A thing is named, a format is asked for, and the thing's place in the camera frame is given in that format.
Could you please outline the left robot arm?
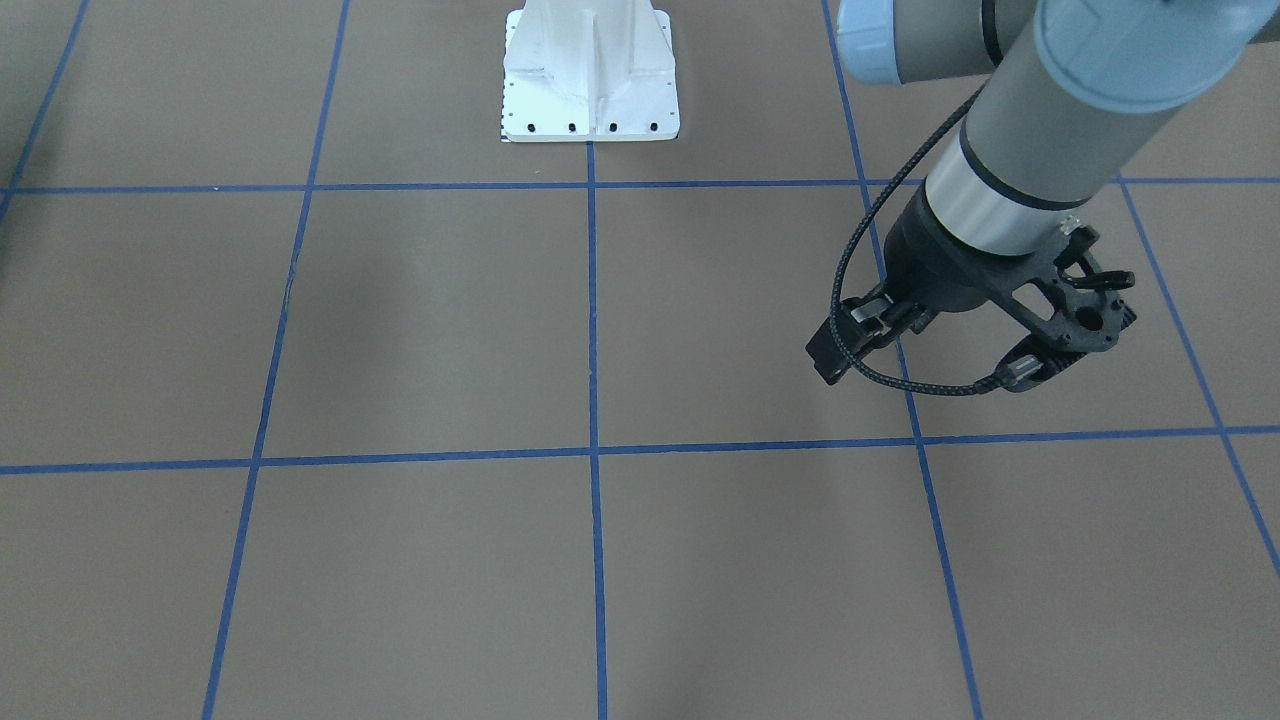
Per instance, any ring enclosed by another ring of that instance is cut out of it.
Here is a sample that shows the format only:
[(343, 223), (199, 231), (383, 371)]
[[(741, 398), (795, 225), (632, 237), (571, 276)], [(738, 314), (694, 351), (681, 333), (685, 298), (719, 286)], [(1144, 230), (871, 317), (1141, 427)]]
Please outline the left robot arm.
[[(1249, 45), (1276, 38), (1275, 1), (841, 3), (835, 40), (863, 83), (986, 83), (859, 220), (806, 343), (818, 375), (1016, 393), (1110, 350), (1135, 320), (1123, 299), (1134, 275), (1096, 264), (1080, 208)], [(902, 333), (986, 304), (1027, 331), (988, 375), (941, 386), (867, 365)]]

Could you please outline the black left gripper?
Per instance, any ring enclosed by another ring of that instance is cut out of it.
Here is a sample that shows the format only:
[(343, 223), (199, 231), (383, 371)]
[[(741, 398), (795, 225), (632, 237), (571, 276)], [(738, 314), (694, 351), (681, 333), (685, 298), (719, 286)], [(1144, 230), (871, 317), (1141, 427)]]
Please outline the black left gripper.
[(941, 313), (968, 313), (1012, 296), (1015, 281), (1038, 273), (1032, 254), (1001, 256), (955, 237), (937, 218), (920, 187), (908, 201), (883, 243), (884, 281), (879, 291), (844, 299), (806, 342), (823, 382), (835, 386), (850, 372), (877, 384), (867, 356), (911, 332), (920, 334)]

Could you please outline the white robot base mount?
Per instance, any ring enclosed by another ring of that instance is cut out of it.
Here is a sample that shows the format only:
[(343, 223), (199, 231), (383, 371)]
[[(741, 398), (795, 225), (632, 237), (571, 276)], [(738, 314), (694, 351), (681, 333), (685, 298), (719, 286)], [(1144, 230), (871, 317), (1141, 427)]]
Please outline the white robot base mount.
[(504, 20), (500, 140), (637, 143), (681, 131), (671, 17), (650, 1), (526, 1)]

